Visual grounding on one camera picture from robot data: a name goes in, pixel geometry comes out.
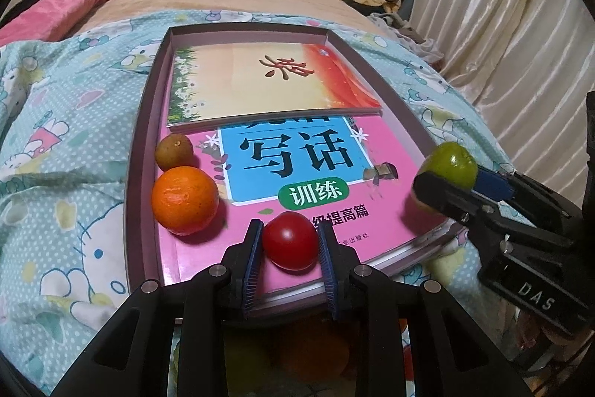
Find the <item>white curtain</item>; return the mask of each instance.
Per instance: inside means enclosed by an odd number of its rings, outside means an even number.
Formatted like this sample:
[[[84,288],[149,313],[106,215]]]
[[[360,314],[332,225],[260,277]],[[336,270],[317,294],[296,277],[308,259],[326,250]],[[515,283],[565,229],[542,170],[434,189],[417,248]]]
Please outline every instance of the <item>white curtain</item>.
[[[576,204],[586,180],[585,96],[595,22],[581,0],[415,0],[411,23],[445,53],[516,169]]]

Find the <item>green oval label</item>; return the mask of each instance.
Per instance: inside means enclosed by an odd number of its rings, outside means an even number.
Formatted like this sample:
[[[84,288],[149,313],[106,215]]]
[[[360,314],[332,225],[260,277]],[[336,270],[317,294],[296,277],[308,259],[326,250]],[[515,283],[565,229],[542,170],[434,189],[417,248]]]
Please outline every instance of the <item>green oval label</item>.
[[[283,186],[277,196],[283,207],[299,211],[342,201],[349,196],[349,186],[338,177],[325,177]]]

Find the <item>bed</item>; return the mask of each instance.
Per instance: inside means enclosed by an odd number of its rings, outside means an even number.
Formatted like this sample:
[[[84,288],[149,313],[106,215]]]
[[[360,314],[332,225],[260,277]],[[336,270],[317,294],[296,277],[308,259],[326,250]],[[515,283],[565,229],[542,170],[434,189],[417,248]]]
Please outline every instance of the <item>bed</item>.
[[[481,165],[511,168],[462,96],[339,0],[109,0],[61,42],[3,46],[0,350],[46,394],[132,290],[123,250],[124,183],[148,67],[169,26],[211,22],[332,29],[389,82],[436,142],[459,141]],[[441,254],[398,279],[440,280],[503,345],[511,307],[479,285],[478,254],[465,233]]]

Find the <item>blue polka dot blanket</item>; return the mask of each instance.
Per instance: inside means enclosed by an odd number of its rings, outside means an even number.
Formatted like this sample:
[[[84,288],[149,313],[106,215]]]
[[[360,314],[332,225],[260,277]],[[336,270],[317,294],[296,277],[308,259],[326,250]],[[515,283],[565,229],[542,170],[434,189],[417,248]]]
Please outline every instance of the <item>blue polka dot blanket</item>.
[[[169,26],[268,22],[332,29],[408,104],[436,142],[481,165],[509,159],[480,116],[414,54],[389,39],[307,17],[163,11],[62,42],[20,41],[0,56],[0,350],[46,394],[127,298],[124,182],[142,91]],[[435,277],[496,342],[502,301],[481,288],[463,235],[450,255],[401,280]]]

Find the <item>cable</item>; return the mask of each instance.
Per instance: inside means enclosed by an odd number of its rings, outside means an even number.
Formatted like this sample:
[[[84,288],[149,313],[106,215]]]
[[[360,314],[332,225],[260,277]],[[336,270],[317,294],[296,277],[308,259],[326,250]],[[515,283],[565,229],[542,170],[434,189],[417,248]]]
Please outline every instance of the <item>cable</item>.
[[[567,368],[572,362],[574,362],[576,360],[576,358],[583,353],[587,347],[592,343],[593,339],[595,338],[595,333],[593,333],[593,335],[591,335],[589,337],[589,339],[582,344],[582,347],[579,348],[576,352],[574,352],[572,354],[572,356],[566,360],[564,363],[562,363],[557,369],[556,371],[552,372],[551,375],[545,380],[543,381],[535,390],[533,390],[533,395],[537,395],[540,390],[543,389],[543,387],[545,387],[547,384],[549,384],[554,378],[556,378],[560,372],[562,370],[564,370],[565,368]]]

